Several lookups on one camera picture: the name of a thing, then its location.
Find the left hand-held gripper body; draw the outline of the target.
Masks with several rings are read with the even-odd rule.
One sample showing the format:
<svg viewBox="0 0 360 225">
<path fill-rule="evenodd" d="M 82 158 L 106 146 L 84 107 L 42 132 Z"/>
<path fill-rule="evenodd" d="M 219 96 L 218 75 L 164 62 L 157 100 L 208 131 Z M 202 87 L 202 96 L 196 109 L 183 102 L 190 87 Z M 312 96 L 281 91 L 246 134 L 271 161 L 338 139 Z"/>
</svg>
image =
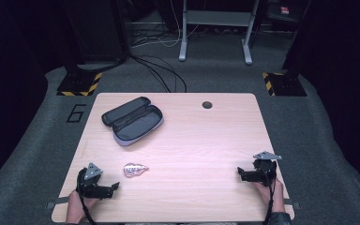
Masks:
<svg viewBox="0 0 360 225">
<path fill-rule="evenodd" d="M 102 170 L 90 162 L 86 168 L 79 171 L 76 190 L 85 198 L 104 199 L 106 190 L 98 185 Z"/>
</svg>

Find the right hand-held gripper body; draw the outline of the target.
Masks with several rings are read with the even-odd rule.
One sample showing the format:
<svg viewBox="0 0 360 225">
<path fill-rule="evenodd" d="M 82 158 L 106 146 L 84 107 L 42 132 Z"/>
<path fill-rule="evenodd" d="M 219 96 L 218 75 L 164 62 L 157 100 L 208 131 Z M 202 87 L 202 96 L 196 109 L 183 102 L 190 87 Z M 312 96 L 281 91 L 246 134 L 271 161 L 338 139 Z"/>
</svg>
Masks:
<svg viewBox="0 0 360 225">
<path fill-rule="evenodd" d="M 265 187 L 271 185 L 271 181 L 277 178 L 277 161 L 282 159 L 282 156 L 263 151 L 253 156 L 254 169 L 257 173 L 255 182 L 262 183 Z"/>
</svg>

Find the small clear packet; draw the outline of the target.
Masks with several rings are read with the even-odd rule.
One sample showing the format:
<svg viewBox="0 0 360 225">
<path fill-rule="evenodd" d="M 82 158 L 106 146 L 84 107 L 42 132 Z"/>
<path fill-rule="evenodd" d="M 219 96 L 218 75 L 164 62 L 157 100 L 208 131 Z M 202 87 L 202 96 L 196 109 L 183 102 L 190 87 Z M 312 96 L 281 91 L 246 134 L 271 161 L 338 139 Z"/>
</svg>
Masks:
<svg viewBox="0 0 360 225">
<path fill-rule="evenodd" d="M 148 170 L 149 168 L 147 166 L 138 163 L 128 163 L 123 168 L 125 177 L 139 176 Z"/>
</svg>

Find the black zip case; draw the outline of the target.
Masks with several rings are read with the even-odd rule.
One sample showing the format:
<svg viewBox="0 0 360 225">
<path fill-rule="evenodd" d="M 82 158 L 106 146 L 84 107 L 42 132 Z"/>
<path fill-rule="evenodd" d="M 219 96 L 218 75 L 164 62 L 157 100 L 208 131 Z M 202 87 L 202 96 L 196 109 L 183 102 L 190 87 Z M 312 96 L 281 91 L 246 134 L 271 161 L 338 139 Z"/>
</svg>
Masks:
<svg viewBox="0 0 360 225">
<path fill-rule="evenodd" d="M 112 129 L 113 138 L 119 145 L 129 146 L 158 128 L 164 118 L 148 97 L 137 97 L 105 112 L 101 120 Z"/>
</svg>

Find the person's left hand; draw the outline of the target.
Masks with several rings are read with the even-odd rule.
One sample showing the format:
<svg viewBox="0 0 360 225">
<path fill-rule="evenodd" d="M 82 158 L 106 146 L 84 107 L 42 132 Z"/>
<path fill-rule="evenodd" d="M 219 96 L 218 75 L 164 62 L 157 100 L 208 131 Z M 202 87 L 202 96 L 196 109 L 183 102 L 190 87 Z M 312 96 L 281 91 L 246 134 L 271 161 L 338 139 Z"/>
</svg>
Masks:
<svg viewBox="0 0 360 225">
<path fill-rule="evenodd" d="M 86 219 L 83 207 L 86 206 L 87 210 L 90 211 L 98 202 L 99 199 L 89 198 L 84 198 L 81 201 L 79 193 L 76 190 L 71 191 L 68 195 L 66 224 L 80 224 Z"/>
</svg>

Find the black striped stand base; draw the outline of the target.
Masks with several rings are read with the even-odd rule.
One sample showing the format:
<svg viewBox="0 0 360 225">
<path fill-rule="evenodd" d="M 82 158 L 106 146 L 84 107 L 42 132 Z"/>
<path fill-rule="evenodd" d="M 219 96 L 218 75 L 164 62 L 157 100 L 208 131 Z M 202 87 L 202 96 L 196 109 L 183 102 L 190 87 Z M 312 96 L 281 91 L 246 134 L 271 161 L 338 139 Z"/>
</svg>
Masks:
<svg viewBox="0 0 360 225">
<path fill-rule="evenodd" d="M 95 69 L 83 69 L 77 66 L 66 67 L 66 76 L 59 84 L 57 96 L 91 96 L 98 87 L 102 72 Z"/>
<path fill-rule="evenodd" d="M 268 94 L 272 97 L 305 97 L 307 95 L 298 78 L 289 78 L 283 73 L 262 74 Z"/>
</svg>

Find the white metal stand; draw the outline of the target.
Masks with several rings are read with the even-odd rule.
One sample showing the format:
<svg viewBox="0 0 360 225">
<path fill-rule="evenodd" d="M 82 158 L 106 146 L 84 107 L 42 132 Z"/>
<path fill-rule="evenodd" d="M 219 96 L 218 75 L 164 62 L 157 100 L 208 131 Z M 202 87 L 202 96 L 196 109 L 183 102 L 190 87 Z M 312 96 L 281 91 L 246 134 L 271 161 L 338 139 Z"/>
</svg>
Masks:
<svg viewBox="0 0 360 225">
<path fill-rule="evenodd" d="M 205 11 L 188 9 L 188 0 L 183 0 L 182 10 L 182 39 L 178 59 L 184 62 L 187 58 L 188 49 L 188 25 L 221 25 L 246 27 L 247 33 L 241 40 L 245 63 L 250 66 L 252 58 L 249 47 L 249 40 L 253 30 L 253 25 L 257 15 L 260 0 L 253 0 L 253 9 L 250 12 L 229 12 L 229 11 Z"/>
</svg>

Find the large black cabinet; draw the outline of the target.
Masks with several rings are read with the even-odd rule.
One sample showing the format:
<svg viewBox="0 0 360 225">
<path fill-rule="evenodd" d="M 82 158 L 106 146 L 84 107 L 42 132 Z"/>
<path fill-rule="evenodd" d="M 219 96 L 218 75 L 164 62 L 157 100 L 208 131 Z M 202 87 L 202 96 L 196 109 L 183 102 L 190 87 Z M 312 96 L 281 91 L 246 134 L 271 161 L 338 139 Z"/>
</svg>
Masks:
<svg viewBox="0 0 360 225">
<path fill-rule="evenodd" d="M 124 0 L 63 0 L 84 63 L 122 64 L 128 58 Z"/>
</svg>

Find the black box with red label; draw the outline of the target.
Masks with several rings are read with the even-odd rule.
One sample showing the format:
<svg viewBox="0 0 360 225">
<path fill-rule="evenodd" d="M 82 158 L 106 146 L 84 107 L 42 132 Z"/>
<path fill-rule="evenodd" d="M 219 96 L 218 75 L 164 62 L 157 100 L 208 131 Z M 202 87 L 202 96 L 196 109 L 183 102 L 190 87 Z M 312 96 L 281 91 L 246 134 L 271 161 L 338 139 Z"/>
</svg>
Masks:
<svg viewBox="0 0 360 225">
<path fill-rule="evenodd" d="M 294 7 L 281 5 L 280 3 L 269 3 L 267 5 L 265 16 L 268 19 L 286 23 L 297 22 L 297 13 L 294 11 Z"/>
</svg>

